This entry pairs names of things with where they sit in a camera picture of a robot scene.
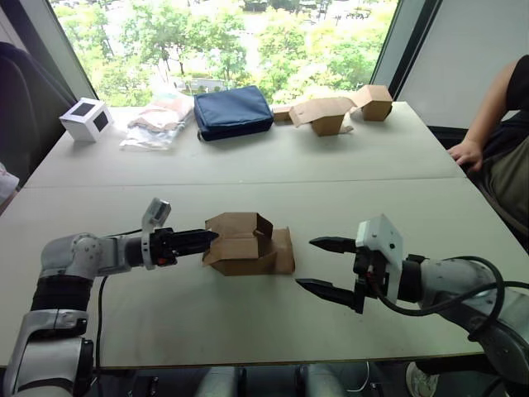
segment plastic bag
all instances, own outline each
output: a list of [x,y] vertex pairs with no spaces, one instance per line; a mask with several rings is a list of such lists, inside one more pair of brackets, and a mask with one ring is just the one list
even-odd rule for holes
[[153,151],[170,148],[174,138],[193,115],[193,97],[177,91],[164,93],[129,123],[120,146],[139,146]]

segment brown cardboard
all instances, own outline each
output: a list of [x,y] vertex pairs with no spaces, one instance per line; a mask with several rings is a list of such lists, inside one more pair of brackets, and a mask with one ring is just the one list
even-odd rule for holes
[[206,221],[218,233],[203,256],[224,275],[292,274],[295,269],[290,231],[273,230],[258,213],[222,213]]
[[296,127],[310,122],[319,136],[336,135],[344,115],[354,105],[345,97],[316,98],[292,106],[288,115]]
[[288,115],[288,112],[290,112],[290,108],[292,106],[274,106],[272,108],[272,112],[274,113],[274,121],[275,122],[291,122],[290,115]]
[[350,99],[355,103],[351,108],[354,112],[357,108],[362,108],[364,120],[371,122],[382,122],[391,112],[392,98],[385,85],[365,85],[355,93]]

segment table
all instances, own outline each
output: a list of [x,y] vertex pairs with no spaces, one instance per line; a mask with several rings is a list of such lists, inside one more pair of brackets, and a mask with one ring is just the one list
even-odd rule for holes
[[192,122],[167,152],[120,150],[120,126],[131,113],[112,113],[117,126],[96,144],[65,133],[26,187],[465,177],[407,103],[395,103],[384,122],[365,122],[356,112],[346,118],[352,132],[328,137],[310,125],[274,125],[266,133],[200,142]]
[[[224,211],[258,211],[292,232],[296,277],[353,284],[353,256],[308,240],[354,236],[384,212],[405,252],[488,258],[505,280],[527,280],[527,256],[465,178],[272,184],[96,186],[23,189],[0,218],[0,365],[11,354],[40,271],[41,248],[76,232],[104,236],[140,225],[153,196],[171,202],[167,226],[201,227]],[[97,295],[95,283],[92,295]],[[96,299],[87,337],[94,339]],[[105,288],[102,365],[189,366],[375,360],[480,352],[439,316],[408,318],[366,301],[365,313],[318,299],[291,276],[224,277],[200,256],[175,266],[134,269]]]

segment white box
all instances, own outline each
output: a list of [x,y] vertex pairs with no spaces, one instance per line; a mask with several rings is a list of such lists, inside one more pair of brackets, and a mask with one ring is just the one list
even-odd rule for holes
[[113,122],[105,102],[90,98],[81,98],[59,120],[76,141],[89,142],[97,141]]

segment navy bag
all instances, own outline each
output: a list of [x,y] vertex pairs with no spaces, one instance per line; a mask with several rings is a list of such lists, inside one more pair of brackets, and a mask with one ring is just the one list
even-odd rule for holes
[[204,141],[268,131],[274,115],[254,85],[195,95],[195,117]]

